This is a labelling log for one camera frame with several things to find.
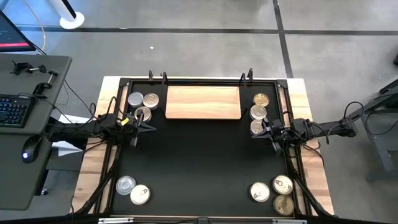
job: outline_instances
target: silver can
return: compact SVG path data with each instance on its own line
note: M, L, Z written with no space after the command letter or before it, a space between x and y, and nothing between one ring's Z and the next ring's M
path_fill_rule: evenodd
M294 210L293 200L287 195L279 195L274 199L274 209L281 215L291 215Z
M265 202L269 198L269 188L265 183L256 182L250 187L250 195L257 202Z
M262 120L259 120L259 119L258 120L253 120L250 123L250 133L252 135L258 134L258 133L260 133L263 130L264 130L264 128L262 127Z
M144 96L140 92L134 92L129 95L127 101L133 108L137 108L142 106L142 101L144 100Z
M143 113L144 113L144 119L142 120L143 122L149 122L150 121L150 119L152 118L152 115L151 115L151 113L150 113L150 109L148 108L148 107L146 107L146 106L140 106L140 107L138 107L136 110L135 110L135 112L134 112L134 118L136 119L136 120L138 120L138 111L142 111Z
M260 105L254 105L250 108L251 119L263 119L267 116L267 110Z
M255 105L260 105L260 106L264 106L264 107L268 106L269 97L264 93L257 93L256 95L254 95L253 103Z
M131 202L135 205L142 205L149 200L150 190L145 185L137 185L133 188L130 194Z
M281 195L288 195L293 191L293 182L285 175L277 176L272 182L274 190Z
M144 97L144 106L150 110L155 110L159 106L159 97L155 93L146 94Z
M128 195L136 186L136 180L130 176L121 177L116 183L116 191L120 195Z

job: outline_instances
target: keyboard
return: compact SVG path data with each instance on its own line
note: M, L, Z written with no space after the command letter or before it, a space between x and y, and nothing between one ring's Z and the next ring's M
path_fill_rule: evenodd
M23 128L33 100L31 96L0 94L0 127Z

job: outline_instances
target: white pole base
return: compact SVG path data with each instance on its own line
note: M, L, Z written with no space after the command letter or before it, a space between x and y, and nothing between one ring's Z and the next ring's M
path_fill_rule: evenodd
M64 29L75 29L77 27L80 27L84 21L85 17L82 13L80 12L75 12L76 13L76 19L73 22L69 22L64 18L60 19L60 25Z

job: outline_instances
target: computer mouse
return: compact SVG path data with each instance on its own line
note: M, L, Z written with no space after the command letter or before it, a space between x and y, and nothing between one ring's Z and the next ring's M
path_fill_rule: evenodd
M22 148L22 161L25 163L31 163L36 160L39 155L40 142L42 137L40 135L34 135L26 140L24 147Z

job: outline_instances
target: desk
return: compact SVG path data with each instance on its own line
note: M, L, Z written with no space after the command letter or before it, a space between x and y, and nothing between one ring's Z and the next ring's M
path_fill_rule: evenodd
M41 72L19 75L10 74L15 63L27 62L33 67L45 65L47 70L58 73L53 77L51 89L43 91L47 101L54 104L67 75L72 58L66 56L1 54L0 57L0 90L2 94L17 95L33 93L36 84L47 82L50 75ZM0 128L0 209L26 210L40 187L49 154L51 142L43 139L40 143L39 155L32 163L23 163L22 147L26 140L34 134L40 134L46 127L53 107L43 100L36 100L24 128Z
M108 104L112 96L116 96L118 93L119 80L120 78L128 77L104 77L101 91L99 93L97 112L96 114L103 114L108 108ZM292 105L292 111L295 118L308 118L312 119L310 106L308 103L307 92L305 90L305 84L303 79L287 79L289 86L289 95ZM123 90L122 101L127 97L127 88ZM283 91L281 91L282 107L286 110L286 104L284 101ZM98 139L90 139L90 142L96 142ZM308 142L309 146L317 147L317 141L313 139ZM94 189L100 181L101 168L104 161L104 152L106 145L102 144L92 150L88 151L81 165L80 175L75 189L75 194L73 197L73 207L78 210L87 201L90 195L93 193ZM112 148L111 158L109 162L109 167L113 162L114 153L116 147ZM322 160L320 157L311 151L302 150L302 160L303 168L305 172L305 178L307 180L307 186L317 198L317 200L323 205L326 211L333 213L333 207L331 204L328 184L326 181L325 170L322 165ZM108 199L109 183L104 190L102 197L102 203L100 206L100 211L102 212L105 208L106 201ZM305 211L303 204L303 196L300 189L297 189L299 205L301 211Z

